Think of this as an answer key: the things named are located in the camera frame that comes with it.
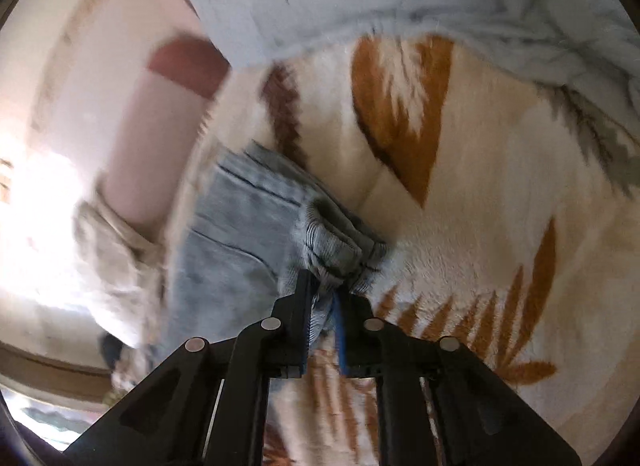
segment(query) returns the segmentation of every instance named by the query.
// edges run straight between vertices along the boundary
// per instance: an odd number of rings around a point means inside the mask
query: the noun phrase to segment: blue fabric
[[[199,197],[167,296],[158,362],[185,340],[232,338],[292,294],[301,269],[320,281],[310,343],[325,327],[334,290],[363,294],[386,245],[322,186],[281,155],[252,144],[228,153]]]

